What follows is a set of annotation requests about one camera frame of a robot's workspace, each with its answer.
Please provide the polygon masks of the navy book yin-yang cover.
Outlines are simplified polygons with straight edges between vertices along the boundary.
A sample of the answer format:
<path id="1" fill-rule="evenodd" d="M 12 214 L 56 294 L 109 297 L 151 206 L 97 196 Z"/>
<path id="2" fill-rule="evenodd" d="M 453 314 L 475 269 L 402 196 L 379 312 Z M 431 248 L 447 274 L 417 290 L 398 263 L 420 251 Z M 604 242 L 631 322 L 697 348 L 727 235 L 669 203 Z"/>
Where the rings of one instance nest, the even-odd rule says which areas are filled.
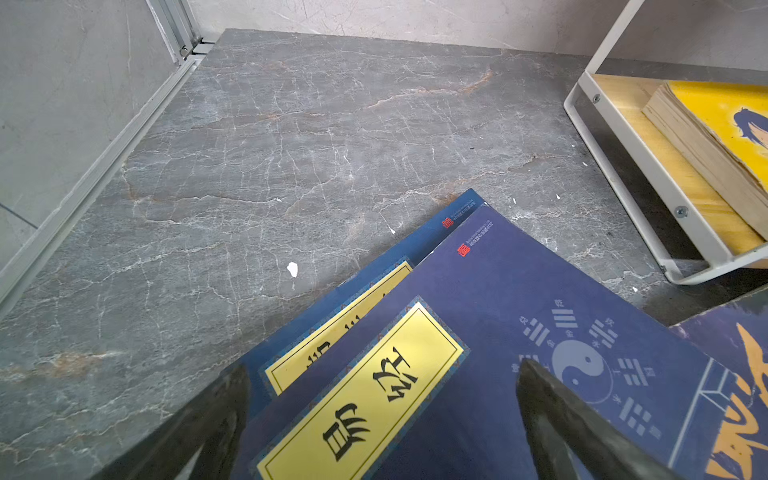
<path id="1" fill-rule="evenodd" d="M 703 477 L 725 369 L 481 206 L 248 426 L 236 479 L 533 479 L 537 363 L 632 443 Z"/>

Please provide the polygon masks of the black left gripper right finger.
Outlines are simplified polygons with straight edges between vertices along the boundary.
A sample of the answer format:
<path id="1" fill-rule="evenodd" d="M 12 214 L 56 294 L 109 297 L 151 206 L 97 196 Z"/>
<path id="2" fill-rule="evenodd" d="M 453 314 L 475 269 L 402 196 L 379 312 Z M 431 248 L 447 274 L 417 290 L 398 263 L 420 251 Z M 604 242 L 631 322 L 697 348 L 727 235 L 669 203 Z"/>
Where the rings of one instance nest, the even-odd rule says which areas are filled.
<path id="1" fill-rule="evenodd" d="M 516 384 L 526 439 L 540 479 L 576 479 L 576 456 L 595 479 L 678 479 L 533 360 Z"/>

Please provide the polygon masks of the blue book yellow label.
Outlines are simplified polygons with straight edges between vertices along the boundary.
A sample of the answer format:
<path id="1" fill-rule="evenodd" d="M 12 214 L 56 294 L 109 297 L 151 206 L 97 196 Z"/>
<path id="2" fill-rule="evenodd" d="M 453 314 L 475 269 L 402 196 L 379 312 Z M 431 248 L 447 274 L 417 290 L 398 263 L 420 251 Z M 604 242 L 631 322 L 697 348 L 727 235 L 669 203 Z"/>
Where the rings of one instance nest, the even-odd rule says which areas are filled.
<path id="1" fill-rule="evenodd" d="M 389 293 L 485 200 L 468 189 L 412 234 L 252 348 L 244 365 L 251 383 L 247 418 L 256 417 Z M 299 354 L 306 367 L 299 367 Z"/>

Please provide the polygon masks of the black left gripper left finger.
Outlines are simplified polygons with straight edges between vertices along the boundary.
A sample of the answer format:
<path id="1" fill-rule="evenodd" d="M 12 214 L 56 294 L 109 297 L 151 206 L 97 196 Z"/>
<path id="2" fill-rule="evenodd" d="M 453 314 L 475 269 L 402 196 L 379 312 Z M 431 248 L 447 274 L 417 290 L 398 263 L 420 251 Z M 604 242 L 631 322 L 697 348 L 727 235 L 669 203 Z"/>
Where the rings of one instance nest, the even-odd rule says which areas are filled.
<path id="1" fill-rule="evenodd" d="M 250 400 L 243 365 L 220 376 L 95 479 L 174 479 L 193 457 L 191 479 L 228 479 Z"/>

